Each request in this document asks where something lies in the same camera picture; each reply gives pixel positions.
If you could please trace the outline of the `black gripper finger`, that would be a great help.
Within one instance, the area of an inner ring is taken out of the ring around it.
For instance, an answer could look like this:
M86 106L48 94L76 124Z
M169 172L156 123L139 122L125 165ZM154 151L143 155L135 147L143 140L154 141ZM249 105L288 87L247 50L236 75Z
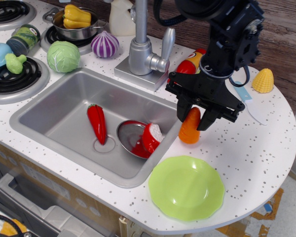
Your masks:
M177 117L181 122L184 122L188 112L192 108L192 100L187 95L180 95L177 102Z
M216 119L219 119L221 116L221 109L218 107L210 107L207 108L205 113L203 114L201 121L197 127L198 131L207 130Z

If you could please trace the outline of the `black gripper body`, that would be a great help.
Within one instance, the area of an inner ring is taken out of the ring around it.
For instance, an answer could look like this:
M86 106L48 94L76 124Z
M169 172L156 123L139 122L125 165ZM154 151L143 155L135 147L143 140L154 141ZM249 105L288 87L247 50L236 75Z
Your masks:
M193 105L205 110L210 107L221 109L220 118L235 122L245 106L226 88L225 81L233 73L233 69L219 71L207 55L201 57L200 72L183 74L171 72L166 90L175 94L187 95Z

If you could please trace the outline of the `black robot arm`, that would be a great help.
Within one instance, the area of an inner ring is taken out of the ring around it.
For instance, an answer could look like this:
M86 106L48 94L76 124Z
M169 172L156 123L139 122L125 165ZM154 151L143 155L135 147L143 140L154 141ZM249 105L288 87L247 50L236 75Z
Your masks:
M176 25L186 19L210 24L209 45L201 57L198 74L171 72L166 90L175 94L177 116L187 118L193 105L205 109L197 130L204 131L216 119L236 121L245 106L226 88L232 74L248 68L260 55L259 35L263 29L263 10L255 0L178 0L179 15L160 17L162 2L156 0L153 13L162 26Z

